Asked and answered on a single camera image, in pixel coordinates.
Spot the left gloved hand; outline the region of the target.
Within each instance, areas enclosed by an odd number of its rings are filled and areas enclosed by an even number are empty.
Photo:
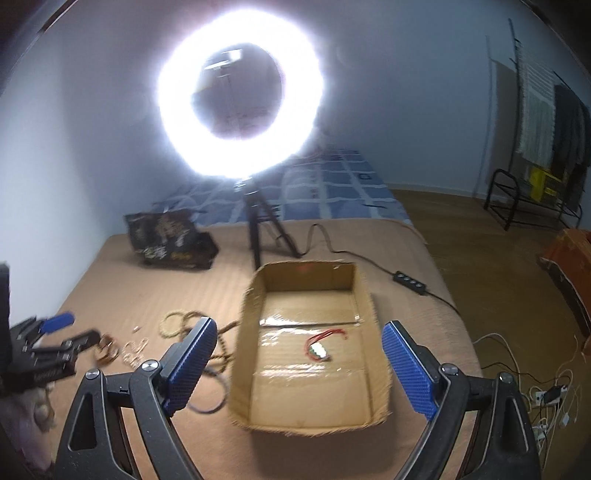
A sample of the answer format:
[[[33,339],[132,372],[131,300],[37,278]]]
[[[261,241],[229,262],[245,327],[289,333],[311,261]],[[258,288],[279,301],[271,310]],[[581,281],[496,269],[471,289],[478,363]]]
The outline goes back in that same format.
[[[1,426],[11,445],[41,470],[47,470],[52,463],[48,432],[53,424],[54,411],[44,388],[1,399]]]

